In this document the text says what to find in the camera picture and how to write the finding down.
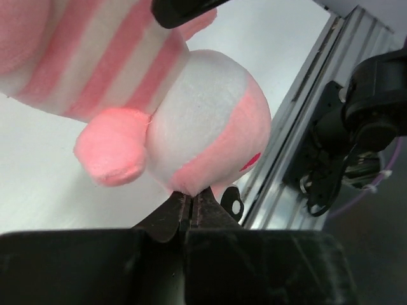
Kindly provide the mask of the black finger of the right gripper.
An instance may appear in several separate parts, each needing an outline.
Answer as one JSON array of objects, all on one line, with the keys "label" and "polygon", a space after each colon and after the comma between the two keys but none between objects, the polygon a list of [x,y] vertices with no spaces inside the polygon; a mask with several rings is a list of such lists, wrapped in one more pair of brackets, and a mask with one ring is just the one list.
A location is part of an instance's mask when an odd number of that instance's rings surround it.
[{"label": "black finger of the right gripper", "polygon": [[216,9],[228,0],[152,0],[151,12],[165,29],[174,29]]}]

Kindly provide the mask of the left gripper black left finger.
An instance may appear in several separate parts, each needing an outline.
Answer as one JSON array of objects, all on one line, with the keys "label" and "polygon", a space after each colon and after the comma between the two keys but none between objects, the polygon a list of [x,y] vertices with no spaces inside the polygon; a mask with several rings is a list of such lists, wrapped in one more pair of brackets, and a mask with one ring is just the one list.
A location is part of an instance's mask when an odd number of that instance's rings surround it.
[{"label": "left gripper black left finger", "polygon": [[123,229],[1,235],[2,304],[183,304],[179,242],[190,199],[173,193]]}]

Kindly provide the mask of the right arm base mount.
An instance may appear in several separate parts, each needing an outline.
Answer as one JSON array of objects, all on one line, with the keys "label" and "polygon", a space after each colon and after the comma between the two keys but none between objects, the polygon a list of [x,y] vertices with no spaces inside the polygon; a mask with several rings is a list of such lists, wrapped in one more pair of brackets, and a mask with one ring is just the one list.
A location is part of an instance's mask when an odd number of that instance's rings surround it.
[{"label": "right arm base mount", "polygon": [[304,195],[313,217],[326,213],[342,185],[362,189],[383,168],[377,152],[354,154],[342,120],[342,87],[330,81],[323,89],[283,181]]}]

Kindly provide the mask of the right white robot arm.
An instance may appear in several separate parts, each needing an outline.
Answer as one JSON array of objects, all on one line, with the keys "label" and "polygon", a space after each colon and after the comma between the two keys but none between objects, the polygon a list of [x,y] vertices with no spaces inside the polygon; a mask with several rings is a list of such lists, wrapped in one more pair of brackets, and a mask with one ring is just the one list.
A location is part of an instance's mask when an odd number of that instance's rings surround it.
[{"label": "right white robot arm", "polygon": [[345,103],[314,124],[315,140],[335,155],[384,150],[406,136],[406,49],[377,55],[352,72]]}]

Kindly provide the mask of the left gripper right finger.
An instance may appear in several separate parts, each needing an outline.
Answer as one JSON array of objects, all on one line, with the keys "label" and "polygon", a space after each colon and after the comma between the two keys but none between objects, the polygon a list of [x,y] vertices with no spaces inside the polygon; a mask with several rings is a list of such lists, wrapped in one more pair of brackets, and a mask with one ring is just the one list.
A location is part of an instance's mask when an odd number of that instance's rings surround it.
[{"label": "left gripper right finger", "polygon": [[329,234],[244,229],[206,189],[186,234],[187,304],[358,304],[341,245]]}]

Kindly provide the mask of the pink striped plush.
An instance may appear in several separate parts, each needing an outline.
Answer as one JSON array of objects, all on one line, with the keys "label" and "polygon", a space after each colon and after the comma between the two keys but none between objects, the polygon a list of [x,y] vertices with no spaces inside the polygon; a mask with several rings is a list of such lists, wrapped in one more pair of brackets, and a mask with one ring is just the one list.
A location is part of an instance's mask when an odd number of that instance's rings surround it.
[{"label": "pink striped plush", "polygon": [[265,151],[271,116],[244,67],[188,48],[216,15],[166,29],[151,1],[2,1],[1,93],[84,122],[74,154],[99,184],[149,171],[169,191],[209,188],[232,206],[235,181]]}]

